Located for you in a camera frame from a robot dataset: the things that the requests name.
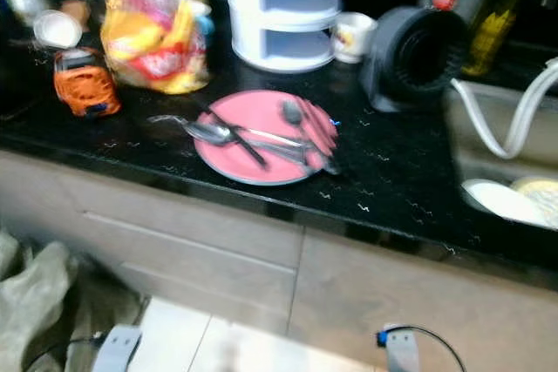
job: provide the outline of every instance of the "black cable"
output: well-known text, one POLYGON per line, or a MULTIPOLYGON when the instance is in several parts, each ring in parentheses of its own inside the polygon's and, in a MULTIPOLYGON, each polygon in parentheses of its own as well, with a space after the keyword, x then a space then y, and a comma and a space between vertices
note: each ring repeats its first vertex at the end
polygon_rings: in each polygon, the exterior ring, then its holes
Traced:
POLYGON ((433 337, 435 340, 439 341, 444 346, 446 346, 446 348, 453 355, 453 358, 457 361, 459 367, 461 368, 461 372, 466 372, 465 365, 461 361, 461 358, 459 357, 459 355, 457 354, 455 349, 450 345, 450 343, 446 342, 442 337, 440 337, 439 335, 437 335, 433 331, 430 331, 427 328, 422 328, 420 326, 413 326, 411 324, 402 324, 402 325, 399 325, 399 326, 393 326, 393 327, 385 328, 380 333, 389 334, 391 331, 401 331, 401 330, 418 331, 419 333, 422 333, 423 335, 429 335, 429 336, 433 337))
POLYGON ((99 345, 99 344, 102 344, 105 341, 107 336, 108 336, 108 332, 104 332, 104 333, 93 335, 91 337, 82 337, 82 338, 79 338, 79 339, 69 340, 68 342, 55 343, 55 344, 49 346, 48 348, 46 348, 45 350, 43 350, 42 352, 40 352, 33 359, 31 359, 31 361, 27 363, 27 366, 23 369, 23 371, 27 372, 31 368, 31 366, 33 366, 35 364, 36 361, 38 361, 41 357, 43 357, 47 353, 50 353, 53 350, 60 349, 60 348, 68 348, 72 344, 78 344, 78 343, 88 343, 88 344, 99 345))

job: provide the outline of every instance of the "kitchen counter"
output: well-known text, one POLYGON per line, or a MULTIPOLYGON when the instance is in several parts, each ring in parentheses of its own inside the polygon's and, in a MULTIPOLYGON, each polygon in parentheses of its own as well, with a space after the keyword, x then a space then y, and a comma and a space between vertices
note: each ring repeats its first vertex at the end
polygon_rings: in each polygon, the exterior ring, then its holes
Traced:
MULTIPOLYGON (((227 33, 226 25, 218 28, 227 33)), ((311 100, 339 123, 344 174, 319 173, 279 187, 243 185, 206 166, 178 126, 146 122, 163 113, 197 118, 200 110, 188 95, 123 87, 119 114, 86 121, 74 118, 33 71, 29 87, 42 86, 44 95, 0 122, 0 147, 248 210, 250 202, 264 202, 270 217, 437 260, 472 255, 558 269, 556 232, 502 220, 462 199, 441 112, 373 111, 355 66, 333 62, 299 75, 258 71, 234 55, 226 35, 213 51, 214 77, 195 95, 212 102, 236 91, 270 89, 311 100)))

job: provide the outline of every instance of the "sink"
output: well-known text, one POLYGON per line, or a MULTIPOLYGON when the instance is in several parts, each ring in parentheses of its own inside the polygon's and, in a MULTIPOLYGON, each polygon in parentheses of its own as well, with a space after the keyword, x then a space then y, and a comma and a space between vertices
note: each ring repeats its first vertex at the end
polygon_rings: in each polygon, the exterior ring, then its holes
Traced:
MULTIPOLYGON (((494 137, 502 144, 522 92, 472 82, 465 84, 477 98, 494 137)), ((525 177, 558 179, 558 98, 546 96, 542 100, 523 150, 511 160, 496 157, 488 150, 453 88, 448 89, 445 101, 446 123, 461 181, 489 179, 509 186, 525 177)), ((473 204, 468 196, 465 201, 473 204)))

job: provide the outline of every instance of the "pink plate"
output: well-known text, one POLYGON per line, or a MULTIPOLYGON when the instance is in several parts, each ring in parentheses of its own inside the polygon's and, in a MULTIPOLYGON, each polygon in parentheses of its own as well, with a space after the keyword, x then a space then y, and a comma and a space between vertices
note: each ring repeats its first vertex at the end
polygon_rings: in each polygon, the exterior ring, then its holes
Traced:
MULTIPOLYGON (((242 125, 285 137, 299 138, 298 130, 282 118, 282 103, 285 100, 300 101, 303 99, 283 91, 240 91, 216 101, 211 107, 231 125, 242 125)), ((322 122, 322 126, 328 130, 330 136, 335 137, 337 130, 330 122, 330 116, 322 108, 311 105, 309 102, 307 104, 314 106, 314 113, 322 122)), ((204 113, 198 118, 198 121, 213 122, 213 117, 204 113)), ((312 141, 324 152, 329 153, 329 147, 324 143, 320 131, 316 131, 307 119, 303 121, 303 127, 312 141)), ((273 141, 244 131, 239 131, 239 133, 245 139, 273 141)), ((322 160, 316 152, 307 153, 309 164, 314 169, 309 172, 302 165, 278 157, 272 152, 256 148, 268 162, 268 170, 265 170, 241 145, 236 143, 217 146, 198 139, 194 143, 201 158, 210 167, 223 176, 250 185, 287 185, 308 178, 312 173, 321 170, 323 166, 322 160)))

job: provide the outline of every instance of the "white tile floor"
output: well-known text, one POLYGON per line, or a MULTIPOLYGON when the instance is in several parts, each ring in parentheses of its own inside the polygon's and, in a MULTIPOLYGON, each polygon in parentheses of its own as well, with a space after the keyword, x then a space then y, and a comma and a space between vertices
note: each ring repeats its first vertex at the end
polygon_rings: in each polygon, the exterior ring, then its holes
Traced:
POLYGON ((379 372, 317 348, 153 298, 129 372, 379 372))

